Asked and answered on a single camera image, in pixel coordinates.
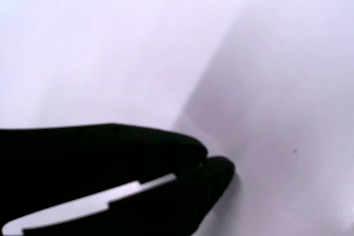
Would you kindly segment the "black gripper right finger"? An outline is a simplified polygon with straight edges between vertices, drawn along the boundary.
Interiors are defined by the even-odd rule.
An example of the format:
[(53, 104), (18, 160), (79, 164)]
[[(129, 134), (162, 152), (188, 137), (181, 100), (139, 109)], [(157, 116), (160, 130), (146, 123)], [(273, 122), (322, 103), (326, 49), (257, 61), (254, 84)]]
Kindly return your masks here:
[(192, 235), (224, 194), (235, 165), (221, 156), (208, 158), (176, 180), (109, 204), (109, 209), (25, 235)]

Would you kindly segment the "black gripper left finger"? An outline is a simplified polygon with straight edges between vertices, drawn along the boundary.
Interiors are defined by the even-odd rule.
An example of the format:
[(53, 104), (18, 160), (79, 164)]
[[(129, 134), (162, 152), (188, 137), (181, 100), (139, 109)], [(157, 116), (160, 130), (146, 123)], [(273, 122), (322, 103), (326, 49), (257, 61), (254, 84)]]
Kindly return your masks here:
[(1, 225), (207, 160), (197, 139), (119, 124), (1, 130)]

